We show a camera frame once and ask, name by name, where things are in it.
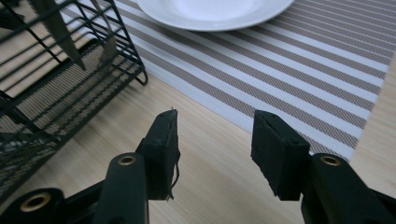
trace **striped placemat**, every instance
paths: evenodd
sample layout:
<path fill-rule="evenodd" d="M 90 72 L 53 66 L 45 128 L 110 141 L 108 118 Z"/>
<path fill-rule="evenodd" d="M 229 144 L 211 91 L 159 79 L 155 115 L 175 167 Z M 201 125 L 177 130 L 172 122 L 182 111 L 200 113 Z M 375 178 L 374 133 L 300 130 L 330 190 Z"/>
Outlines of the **striped placemat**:
<path fill-rule="evenodd" d="M 135 1 L 116 4 L 152 76 L 249 132 L 255 109 L 276 113 L 313 153 L 346 159 L 396 50 L 390 0 L 297 0 L 268 22 L 218 33 L 161 26 Z"/>

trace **table surface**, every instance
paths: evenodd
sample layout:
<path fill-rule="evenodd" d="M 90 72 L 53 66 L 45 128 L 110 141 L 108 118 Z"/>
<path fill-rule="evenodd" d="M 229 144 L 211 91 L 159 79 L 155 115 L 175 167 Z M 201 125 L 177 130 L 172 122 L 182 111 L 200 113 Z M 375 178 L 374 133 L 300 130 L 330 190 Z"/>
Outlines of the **table surface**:
<path fill-rule="evenodd" d="M 373 189 L 396 198 L 396 58 L 350 162 Z M 131 84 L 36 172 L 23 193 L 70 196 L 102 180 L 110 160 L 135 151 L 154 118 L 178 111 L 180 179 L 175 199 L 150 202 L 151 223 L 304 223 L 299 202 L 280 202 L 249 157 L 251 134 L 155 77 Z"/>

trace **knife blade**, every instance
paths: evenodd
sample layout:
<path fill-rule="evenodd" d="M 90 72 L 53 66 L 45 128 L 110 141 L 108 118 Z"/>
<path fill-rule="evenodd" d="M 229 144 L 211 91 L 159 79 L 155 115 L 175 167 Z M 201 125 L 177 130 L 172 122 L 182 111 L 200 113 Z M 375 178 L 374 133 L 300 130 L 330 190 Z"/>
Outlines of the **knife blade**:
<path fill-rule="evenodd" d="M 103 13 L 102 9 L 100 8 L 96 0 L 91 0 L 91 3 L 94 5 L 94 7 L 99 13 Z M 117 54 L 117 43 L 116 43 L 116 37 L 114 36 L 113 31 L 111 30 L 110 22 L 107 19 L 107 15 L 103 13 L 102 18 L 107 26 L 108 39 L 103 48 L 101 61 L 102 63 L 109 63 L 109 60 L 113 58 L 115 54 Z"/>
<path fill-rule="evenodd" d="M 48 10 L 58 6 L 54 0 L 28 0 L 28 2 L 38 15 L 42 15 Z M 58 44 L 59 47 L 75 64 L 81 67 L 82 70 L 85 70 L 84 62 L 79 58 L 79 52 L 72 37 L 70 36 L 70 32 L 67 29 L 66 24 L 64 23 L 61 13 L 59 11 L 53 13 L 48 18 L 44 19 L 43 23 L 50 35 L 55 40 L 67 35 L 67 38 Z"/>

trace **black wire rack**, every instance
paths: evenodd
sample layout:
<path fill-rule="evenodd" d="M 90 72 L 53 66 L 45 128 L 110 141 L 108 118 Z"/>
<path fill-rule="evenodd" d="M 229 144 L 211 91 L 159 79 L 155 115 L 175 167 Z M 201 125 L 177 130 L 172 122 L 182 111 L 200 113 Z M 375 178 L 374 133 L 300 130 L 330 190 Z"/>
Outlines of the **black wire rack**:
<path fill-rule="evenodd" d="M 0 57 L 0 203 L 132 80 L 148 81 L 112 0 L 101 1 L 101 10 L 66 0 L 28 22 L 1 1 L 20 25 L 0 38 L 0 48 L 23 35 L 34 41 Z M 64 19 L 68 36 L 55 39 L 45 29 L 37 31 L 44 20 L 66 10 L 75 15 Z M 78 46 L 77 60 L 60 48 L 67 37 Z M 116 39 L 116 53 L 103 61 L 110 38 Z"/>

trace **placemat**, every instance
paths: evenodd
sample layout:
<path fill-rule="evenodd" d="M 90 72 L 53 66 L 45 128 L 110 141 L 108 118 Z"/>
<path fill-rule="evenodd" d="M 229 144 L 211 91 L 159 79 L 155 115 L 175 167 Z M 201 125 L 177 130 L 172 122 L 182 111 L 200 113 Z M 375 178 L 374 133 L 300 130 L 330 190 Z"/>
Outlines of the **placemat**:
<path fill-rule="evenodd" d="M 217 33 L 162 26 L 135 1 L 116 4 L 150 75 L 249 132 L 255 109 L 276 113 L 312 153 L 346 159 L 396 50 L 389 0 L 297 0 L 268 22 Z"/>

